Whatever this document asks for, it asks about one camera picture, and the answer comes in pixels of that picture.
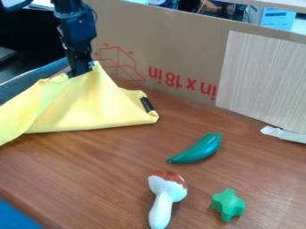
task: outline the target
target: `cable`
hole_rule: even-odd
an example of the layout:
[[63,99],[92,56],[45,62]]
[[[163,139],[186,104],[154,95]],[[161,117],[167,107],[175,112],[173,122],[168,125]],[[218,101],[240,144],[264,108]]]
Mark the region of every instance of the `cable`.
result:
[[204,7],[205,3],[207,2],[208,0],[202,0],[202,5],[200,6],[199,10],[196,12],[196,14],[198,14]]

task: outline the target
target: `cardboard box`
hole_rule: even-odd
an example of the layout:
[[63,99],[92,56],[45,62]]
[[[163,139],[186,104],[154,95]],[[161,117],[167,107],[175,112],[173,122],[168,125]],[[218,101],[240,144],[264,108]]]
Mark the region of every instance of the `cardboard box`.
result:
[[296,12],[258,6],[249,6],[247,12],[250,23],[285,31],[291,31],[296,17]]
[[205,15],[88,0],[98,14],[93,57],[126,83],[214,106],[230,30],[306,43],[303,35]]

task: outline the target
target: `blue object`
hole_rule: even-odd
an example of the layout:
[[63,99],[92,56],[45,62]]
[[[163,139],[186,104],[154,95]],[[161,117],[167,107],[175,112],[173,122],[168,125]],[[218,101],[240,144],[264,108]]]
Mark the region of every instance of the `blue object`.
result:
[[295,17],[296,12],[265,7],[260,20],[260,25],[277,30],[291,31]]
[[0,199],[0,229],[42,229],[20,211]]

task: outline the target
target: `light wooden board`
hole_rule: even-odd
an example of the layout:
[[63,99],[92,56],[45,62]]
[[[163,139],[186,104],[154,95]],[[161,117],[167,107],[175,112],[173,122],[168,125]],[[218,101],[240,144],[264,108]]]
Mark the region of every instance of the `light wooden board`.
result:
[[230,31],[217,106],[306,133],[306,46]]
[[234,3],[234,4],[250,4],[264,7],[273,7],[277,9],[284,9],[287,11],[294,11],[298,13],[306,13],[305,0],[218,0],[220,2]]

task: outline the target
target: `printed box diagram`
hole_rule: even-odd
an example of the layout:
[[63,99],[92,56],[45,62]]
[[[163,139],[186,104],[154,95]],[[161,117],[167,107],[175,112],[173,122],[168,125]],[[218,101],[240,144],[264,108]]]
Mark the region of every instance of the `printed box diagram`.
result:
[[139,85],[146,78],[137,71],[137,61],[132,55],[131,51],[125,52],[120,47],[109,47],[108,44],[104,44],[99,53],[95,53],[109,76]]

